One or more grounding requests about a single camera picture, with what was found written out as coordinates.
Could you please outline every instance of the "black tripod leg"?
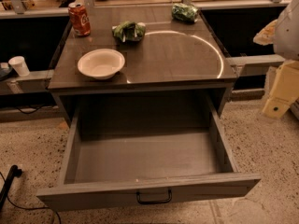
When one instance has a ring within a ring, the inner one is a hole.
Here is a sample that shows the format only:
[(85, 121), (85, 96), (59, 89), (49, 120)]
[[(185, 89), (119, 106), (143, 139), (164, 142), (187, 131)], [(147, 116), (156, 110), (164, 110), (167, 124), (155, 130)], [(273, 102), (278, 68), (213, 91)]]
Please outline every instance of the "black tripod leg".
[(7, 195), (8, 195), (10, 186), (12, 184), (13, 178), (15, 176), (16, 177), (21, 176), (21, 173), (22, 173), (22, 170), (18, 169), (17, 165), (11, 166), (11, 168), (9, 170), (9, 173), (7, 175), (7, 179), (5, 180), (5, 183), (4, 183), (4, 185), (2, 187), (2, 190), (1, 190), (1, 193), (0, 193), (0, 211), (1, 211), (2, 207), (3, 207), (3, 205), (4, 205), (4, 201), (7, 198)]

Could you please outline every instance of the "granite floor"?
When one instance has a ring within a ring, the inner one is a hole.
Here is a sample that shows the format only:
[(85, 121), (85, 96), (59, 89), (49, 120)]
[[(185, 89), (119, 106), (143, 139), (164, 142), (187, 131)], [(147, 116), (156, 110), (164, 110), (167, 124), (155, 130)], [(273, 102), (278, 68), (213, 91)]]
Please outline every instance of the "granite floor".
[[(299, 220), (299, 121), (288, 112), (281, 120), (259, 119), (261, 100), (228, 103), (221, 122), (241, 172), (259, 173), (262, 181), (244, 198), (61, 212), (61, 223), (113, 224), (297, 224)], [(57, 182), (68, 128), (58, 108), (32, 114), (0, 109), (0, 172), (15, 164), (23, 170), (8, 194), (16, 205), (43, 206), (41, 188)], [(59, 223), (49, 209), (26, 211), (7, 200), (1, 224)]]

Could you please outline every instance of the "can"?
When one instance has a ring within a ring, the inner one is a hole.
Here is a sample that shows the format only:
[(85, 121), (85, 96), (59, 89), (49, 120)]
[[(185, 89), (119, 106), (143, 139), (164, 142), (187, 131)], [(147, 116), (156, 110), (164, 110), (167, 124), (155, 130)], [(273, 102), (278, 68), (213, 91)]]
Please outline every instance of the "can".
[(81, 3), (70, 3), (68, 14), (77, 36), (86, 36), (91, 33), (91, 25), (86, 8)]

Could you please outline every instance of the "speckled floor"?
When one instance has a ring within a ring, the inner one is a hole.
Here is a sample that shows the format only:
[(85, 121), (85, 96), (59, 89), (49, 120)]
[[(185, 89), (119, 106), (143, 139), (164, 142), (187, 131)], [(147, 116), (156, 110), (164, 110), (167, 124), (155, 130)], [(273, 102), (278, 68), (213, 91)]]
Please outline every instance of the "speckled floor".
[[(64, 212), (59, 214), (62, 223), (297, 224), (299, 121), (290, 112), (269, 124), (258, 119), (260, 106), (260, 100), (231, 102), (221, 116), (240, 171), (262, 177), (245, 198)], [(23, 207), (43, 205), (36, 191), (55, 186), (67, 136), (68, 128), (57, 107), (31, 115), (0, 110), (0, 172), (7, 176), (13, 164), (23, 170), (10, 189), (12, 202)], [(25, 211), (6, 200), (0, 223), (59, 222), (50, 210)]]

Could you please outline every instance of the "cup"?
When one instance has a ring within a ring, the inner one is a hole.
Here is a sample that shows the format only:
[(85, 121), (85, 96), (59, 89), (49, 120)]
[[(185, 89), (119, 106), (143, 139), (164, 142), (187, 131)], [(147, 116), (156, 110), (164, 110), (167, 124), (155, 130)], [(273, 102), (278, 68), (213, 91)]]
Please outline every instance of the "cup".
[(25, 58), (22, 56), (15, 56), (11, 58), (8, 63), (11, 67), (18, 73), (20, 77), (26, 77), (29, 75), (30, 71), (26, 64)]

